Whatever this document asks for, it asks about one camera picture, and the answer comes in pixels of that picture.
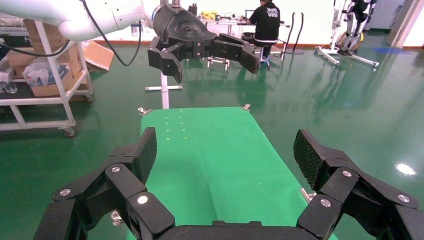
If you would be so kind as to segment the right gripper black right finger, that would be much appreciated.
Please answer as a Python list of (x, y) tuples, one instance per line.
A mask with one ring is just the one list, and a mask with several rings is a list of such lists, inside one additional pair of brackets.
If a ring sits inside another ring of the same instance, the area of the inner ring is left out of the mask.
[(315, 195), (297, 220), (318, 240), (327, 240), (343, 215), (377, 240), (421, 240), (424, 213), (410, 194), (362, 171), (347, 154), (318, 143), (300, 129), (293, 156)]

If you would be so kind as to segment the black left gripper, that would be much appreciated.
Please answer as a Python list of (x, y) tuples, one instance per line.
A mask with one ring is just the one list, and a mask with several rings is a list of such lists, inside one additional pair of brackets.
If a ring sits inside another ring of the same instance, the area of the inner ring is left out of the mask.
[(159, 69), (164, 76), (183, 80), (181, 61), (210, 56), (238, 62), (252, 74), (260, 67), (260, 60), (249, 42), (240, 38), (210, 32), (194, 14), (182, 7), (166, 4), (155, 12), (154, 37), (147, 49), (150, 67)]

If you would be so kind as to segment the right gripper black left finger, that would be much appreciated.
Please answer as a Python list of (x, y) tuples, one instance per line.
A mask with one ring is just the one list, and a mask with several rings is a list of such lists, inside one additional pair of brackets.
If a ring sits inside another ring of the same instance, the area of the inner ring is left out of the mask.
[(156, 156), (156, 130), (147, 127), (135, 143), (114, 149), (99, 168), (58, 188), (34, 239), (86, 240), (113, 211), (136, 239), (159, 239), (175, 226), (175, 218), (146, 186)]

